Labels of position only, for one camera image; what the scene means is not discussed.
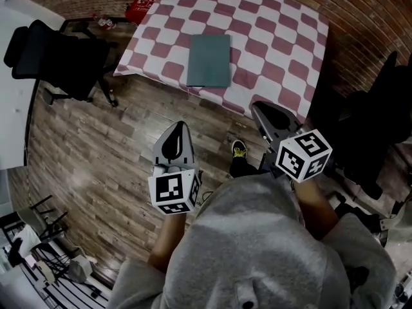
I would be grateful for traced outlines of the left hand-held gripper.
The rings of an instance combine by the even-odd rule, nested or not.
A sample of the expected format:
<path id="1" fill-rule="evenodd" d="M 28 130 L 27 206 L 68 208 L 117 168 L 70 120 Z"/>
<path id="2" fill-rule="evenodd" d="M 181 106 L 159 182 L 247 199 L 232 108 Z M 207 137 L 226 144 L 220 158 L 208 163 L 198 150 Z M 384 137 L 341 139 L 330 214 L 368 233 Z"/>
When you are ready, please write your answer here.
<path id="1" fill-rule="evenodd" d="M 164 215 L 183 214 L 195 209 L 201 187 L 190 130 L 176 122 L 164 131 L 153 149 L 153 175 L 148 178 L 152 206 Z"/>

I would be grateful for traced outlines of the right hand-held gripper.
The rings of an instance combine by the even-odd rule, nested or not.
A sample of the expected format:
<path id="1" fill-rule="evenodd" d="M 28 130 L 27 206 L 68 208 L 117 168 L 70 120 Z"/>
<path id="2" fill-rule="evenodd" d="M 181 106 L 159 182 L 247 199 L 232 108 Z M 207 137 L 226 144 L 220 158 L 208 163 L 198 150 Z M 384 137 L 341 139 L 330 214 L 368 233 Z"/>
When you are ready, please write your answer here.
<path id="1" fill-rule="evenodd" d="M 316 129 L 291 136 L 302 123 L 289 110 L 277 104 L 256 101 L 252 104 L 252 117 L 262 137 L 271 144 L 261 161 L 260 168 L 274 178 L 285 174 L 301 183 L 323 171 L 332 154 L 332 147 Z"/>

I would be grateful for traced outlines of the dark green hardcover book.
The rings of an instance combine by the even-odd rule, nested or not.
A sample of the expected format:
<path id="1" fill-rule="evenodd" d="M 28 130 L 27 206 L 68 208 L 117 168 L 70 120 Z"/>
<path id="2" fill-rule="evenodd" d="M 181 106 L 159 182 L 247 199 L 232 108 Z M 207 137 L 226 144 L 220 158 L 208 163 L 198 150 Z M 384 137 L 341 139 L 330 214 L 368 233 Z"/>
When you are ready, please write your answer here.
<path id="1" fill-rule="evenodd" d="M 230 36 L 192 35 L 189 42 L 186 85 L 227 88 L 230 86 Z"/>

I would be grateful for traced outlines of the person's left forearm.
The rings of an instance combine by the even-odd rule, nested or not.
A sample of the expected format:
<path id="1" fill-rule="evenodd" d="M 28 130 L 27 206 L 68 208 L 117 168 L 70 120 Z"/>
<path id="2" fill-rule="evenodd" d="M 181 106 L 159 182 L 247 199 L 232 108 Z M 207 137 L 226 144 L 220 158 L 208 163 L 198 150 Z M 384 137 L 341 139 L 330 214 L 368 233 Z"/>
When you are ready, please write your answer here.
<path id="1" fill-rule="evenodd" d="M 186 213 L 167 215 L 147 263 L 166 273 L 171 256 L 185 233 Z"/>

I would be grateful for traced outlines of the person's right forearm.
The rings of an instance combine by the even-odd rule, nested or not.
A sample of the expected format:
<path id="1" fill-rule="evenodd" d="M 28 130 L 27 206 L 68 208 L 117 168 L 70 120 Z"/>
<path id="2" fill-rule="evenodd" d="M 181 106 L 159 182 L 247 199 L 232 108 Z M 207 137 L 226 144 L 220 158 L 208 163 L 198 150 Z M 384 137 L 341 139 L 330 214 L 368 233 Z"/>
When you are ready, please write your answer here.
<path id="1" fill-rule="evenodd" d="M 315 239 L 324 238 L 338 223 L 338 215 L 312 179 L 292 184 L 307 230 Z"/>

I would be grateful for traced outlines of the right black yellow shoe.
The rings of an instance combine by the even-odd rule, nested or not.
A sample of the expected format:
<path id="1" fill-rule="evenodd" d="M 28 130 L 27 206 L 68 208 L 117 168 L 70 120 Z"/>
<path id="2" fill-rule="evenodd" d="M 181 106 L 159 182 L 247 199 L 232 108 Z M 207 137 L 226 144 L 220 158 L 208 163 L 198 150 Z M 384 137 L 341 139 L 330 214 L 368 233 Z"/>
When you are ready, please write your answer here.
<path id="1" fill-rule="evenodd" d="M 231 151 L 232 151 L 233 158 L 244 158 L 244 159 L 247 158 L 246 145 L 240 139 L 236 139 L 235 141 L 233 141 Z"/>

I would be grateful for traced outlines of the black padded office chair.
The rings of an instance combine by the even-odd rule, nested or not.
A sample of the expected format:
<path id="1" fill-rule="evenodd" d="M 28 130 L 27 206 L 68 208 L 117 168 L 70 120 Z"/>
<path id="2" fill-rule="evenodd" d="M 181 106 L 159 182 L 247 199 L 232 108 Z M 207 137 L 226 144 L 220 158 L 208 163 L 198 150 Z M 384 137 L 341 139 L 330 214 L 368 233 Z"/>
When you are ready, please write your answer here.
<path id="1" fill-rule="evenodd" d="M 372 199 L 382 195 L 377 178 L 389 147 L 412 134 L 412 54 L 398 65 L 390 53 L 369 91 L 355 91 L 346 98 L 318 92 L 311 119 L 333 152 L 325 174 L 336 170 L 361 187 Z"/>

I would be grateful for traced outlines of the red white checkered tablecloth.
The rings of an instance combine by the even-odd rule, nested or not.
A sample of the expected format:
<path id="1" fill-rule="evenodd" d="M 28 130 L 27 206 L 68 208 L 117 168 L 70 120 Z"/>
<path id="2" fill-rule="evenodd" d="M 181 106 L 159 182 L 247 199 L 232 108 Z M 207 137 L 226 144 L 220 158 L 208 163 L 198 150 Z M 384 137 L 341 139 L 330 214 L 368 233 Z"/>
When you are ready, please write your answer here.
<path id="1" fill-rule="evenodd" d="M 188 87 L 189 37 L 230 36 L 231 84 Z M 327 19 L 294 0 L 156 0 L 115 75 L 141 75 L 250 116 L 262 100 L 304 121 L 328 36 Z"/>

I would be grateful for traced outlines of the grey hooded sweatshirt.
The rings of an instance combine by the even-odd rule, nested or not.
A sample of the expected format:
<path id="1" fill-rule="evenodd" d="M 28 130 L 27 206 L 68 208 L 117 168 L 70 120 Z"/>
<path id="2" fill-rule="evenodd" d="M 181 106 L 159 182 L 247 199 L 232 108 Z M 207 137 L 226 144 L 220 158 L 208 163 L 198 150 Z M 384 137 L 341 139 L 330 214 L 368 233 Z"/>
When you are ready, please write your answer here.
<path id="1" fill-rule="evenodd" d="M 293 185 L 231 179 L 201 207 L 167 272 L 126 260 L 108 309 L 388 309 L 393 262 L 355 215 L 322 239 L 307 230 Z"/>

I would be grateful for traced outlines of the black mesh office chair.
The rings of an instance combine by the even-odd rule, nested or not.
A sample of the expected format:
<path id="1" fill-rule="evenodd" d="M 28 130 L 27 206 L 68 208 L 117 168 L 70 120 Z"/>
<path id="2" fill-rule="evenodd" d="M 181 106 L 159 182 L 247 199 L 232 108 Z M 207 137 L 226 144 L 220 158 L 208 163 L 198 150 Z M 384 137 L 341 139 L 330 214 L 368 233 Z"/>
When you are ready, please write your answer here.
<path id="1" fill-rule="evenodd" d="M 14 79 L 42 80 L 62 90 L 62 94 L 44 90 L 43 97 L 49 105 L 70 98 L 92 102 L 89 94 L 98 84 L 107 101 L 116 107 L 118 102 L 111 98 L 104 80 L 104 75 L 117 67 L 116 62 L 106 65 L 109 51 L 115 46 L 114 42 L 92 35 L 84 39 L 64 35 L 35 20 L 30 26 L 14 30 L 4 63 L 12 69 Z"/>

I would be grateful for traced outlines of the red white canister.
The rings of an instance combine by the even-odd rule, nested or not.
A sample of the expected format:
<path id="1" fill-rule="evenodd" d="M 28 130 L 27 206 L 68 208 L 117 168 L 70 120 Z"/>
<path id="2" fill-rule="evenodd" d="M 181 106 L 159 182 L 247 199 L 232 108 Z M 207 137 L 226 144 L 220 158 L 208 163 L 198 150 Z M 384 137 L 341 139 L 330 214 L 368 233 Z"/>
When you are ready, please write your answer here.
<path id="1" fill-rule="evenodd" d="M 117 27 L 117 24 L 114 23 L 110 18 L 106 16 L 98 16 L 96 14 L 92 15 L 94 21 L 104 30 L 110 30 Z"/>

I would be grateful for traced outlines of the grey power box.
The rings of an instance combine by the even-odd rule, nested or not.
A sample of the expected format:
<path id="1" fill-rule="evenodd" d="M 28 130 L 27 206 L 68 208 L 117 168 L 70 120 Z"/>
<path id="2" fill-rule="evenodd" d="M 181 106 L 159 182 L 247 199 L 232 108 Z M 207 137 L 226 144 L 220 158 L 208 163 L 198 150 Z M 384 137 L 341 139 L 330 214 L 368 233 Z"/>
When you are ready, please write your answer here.
<path id="1" fill-rule="evenodd" d="M 78 255 L 70 260 L 67 275 L 76 283 L 85 283 L 92 272 L 91 262 L 83 255 Z"/>

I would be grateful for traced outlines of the grey chair with black legs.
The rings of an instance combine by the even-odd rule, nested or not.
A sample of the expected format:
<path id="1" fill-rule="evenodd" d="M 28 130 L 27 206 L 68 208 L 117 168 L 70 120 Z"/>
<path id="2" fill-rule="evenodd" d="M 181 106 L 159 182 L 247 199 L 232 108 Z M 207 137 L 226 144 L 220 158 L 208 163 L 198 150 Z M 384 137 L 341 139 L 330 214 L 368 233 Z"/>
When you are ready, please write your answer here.
<path id="1" fill-rule="evenodd" d="M 55 238 L 62 238 L 68 231 L 68 227 L 61 224 L 63 218 L 68 214 L 67 212 L 61 214 L 56 220 L 47 222 L 46 215 L 52 213 L 53 209 L 46 211 L 38 210 L 39 206 L 44 204 L 52 197 L 52 195 L 49 195 L 36 204 L 17 211 L 17 215 L 20 220 L 24 224 L 29 225 L 34 230 L 42 243 L 48 243 Z"/>

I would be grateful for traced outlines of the beige jacket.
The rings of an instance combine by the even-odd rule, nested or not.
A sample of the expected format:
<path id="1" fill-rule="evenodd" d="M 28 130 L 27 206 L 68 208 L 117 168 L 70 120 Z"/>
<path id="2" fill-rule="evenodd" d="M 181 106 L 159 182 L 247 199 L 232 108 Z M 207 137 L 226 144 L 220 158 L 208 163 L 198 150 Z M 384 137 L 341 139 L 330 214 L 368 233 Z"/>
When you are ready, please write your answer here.
<path id="1" fill-rule="evenodd" d="M 412 195 L 396 201 L 391 216 L 380 220 L 380 244 L 412 243 Z"/>

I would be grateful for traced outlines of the white desk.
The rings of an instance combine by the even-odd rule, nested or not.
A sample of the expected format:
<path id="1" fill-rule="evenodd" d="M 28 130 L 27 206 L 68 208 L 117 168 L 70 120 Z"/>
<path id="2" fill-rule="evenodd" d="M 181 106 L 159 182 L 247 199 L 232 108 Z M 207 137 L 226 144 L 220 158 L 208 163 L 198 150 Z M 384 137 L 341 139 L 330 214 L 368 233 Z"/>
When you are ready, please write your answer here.
<path id="1" fill-rule="evenodd" d="M 63 17 L 36 3 L 21 11 L 0 5 L 0 170 L 24 165 L 26 122 L 35 84 L 30 79 L 15 80 L 4 57 L 15 29 L 37 19 L 54 30 L 64 22 Z"/>

